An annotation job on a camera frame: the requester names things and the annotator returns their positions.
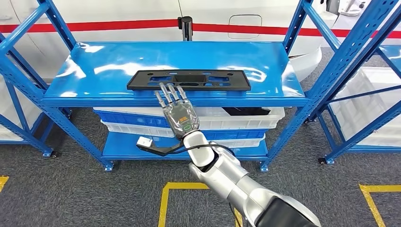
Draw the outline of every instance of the robotic arm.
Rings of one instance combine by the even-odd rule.
[[[199,131],[199,119],[191,102],[180,86],[177,92],[171,84],[160,87],[167,104],[159,92],[155,94],[163,113],[176,137],[181,141],[171,148],[155,147],[153,141],[141,137],[137,146],[158,155],[176,154],[186,147],[192,163],[190,171],[222,199],[229,201],[252,227],[320,227],[319,219],[297,200],[275,193],[248,176],[234,153],[215,142],[208,142]]]

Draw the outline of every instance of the black cable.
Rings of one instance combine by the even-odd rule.
[[[234,212],[234,209],[233,209],[233,205],[231,205],[230,202],[228,203],[228,205],[230,206],[230,210],[231,210],[231,212],[233,213],[234,218],[235,218],[235,221],[237,222],[238,226],[239,226],[239,227],[242,227],[241,224],[239,223],[239,220],[238,220],[237,215],[235,215],[235,212]]]
[[[169,153],[169,154],[175,155],[175,154],[180,154],[180,153],[186,152],[186,151],[188,151],[188,150],[192,150],[192,149],[196,149],[196,148],[204,148],[204,147],[219,147],[219,148],[224,148],[224,149],[226,149],[228,152],[230,152],[233,156],[235,156],[235,154],[234,154],[234,152],[233,152],[233,150],[232,150],[231,148],[226,147],[226,146],[224,146],[224,145],[220,145],[220,144],[200,144],[200,145],[192,146],[192,147],[189,147],[189,148],[184,148],[184,149],[179,150],[179,151],[171,152],[171,153]]]

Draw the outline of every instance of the black plastic plate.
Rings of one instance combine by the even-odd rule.
[[[159,83],[180,85],[184,90],[249,91],[242,70],[140,70],[128,82],[128,90],[160,90]]]

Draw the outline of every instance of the yellow floor tape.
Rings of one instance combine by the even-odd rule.
[[[359,187],[366,199],[366,202],[373,214],[373,217],[376,220],[376,223],[379,227],[385,227],[386,225],[383,222],[382,216],[380,216],[379,211],[373,202],[371,192],[401,192],[401,185],[361,185]]]
[[[3,190],[4,185],[9,180],[8,176],[0,176],[0,192]]]
[[[160,213],[159,213],[159,224],[158,227],[166,226],[166,215],[167,215],[167,203],[168,203],[168,193],[170,189],[209,189],[204,183],[197,182],[167,182],[162,191],[162,199],[160,201]],[[240,225],[242,226],[242,216],[235,210],[235,215],[237,216]]]

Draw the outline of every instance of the plastic storage bin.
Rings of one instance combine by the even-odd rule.
[[[336,98],[401,84],[390,68],[362,67]],[[401,99],[401,90],[362,96],[331,103],[344,138],[348,140]],[[366,137],[359,145],[401,146],[401,116]]]
[[[120,124],[100,121],[107,126],[109,131],[147,136],[174,137],[170,128],[160,128],[133,124]],[[228,139],[260,139],[265,136],[266,129],[260,130],[205,130],[206,138],[209,140],[228,140]]]
[[[15,90],[24,112],[26,122],[31,129],[42,111],[28,98],[26,98],[19,90]],[[22,124],[19,121],[17,111],[15,110],[14,104],[2,76],[0,76],[0,99],[2,106],[0,109],[0,114],[22,128]],[[0,125],[0,140],[22,141],[23,139],[4,126]]]
[[[94,107],[103,122],[170,128],[160,107]],[[272,129],[284,116],[284,108],[272,107],[269,115],[230,116],[220,107],[198,107],[201,130]]]

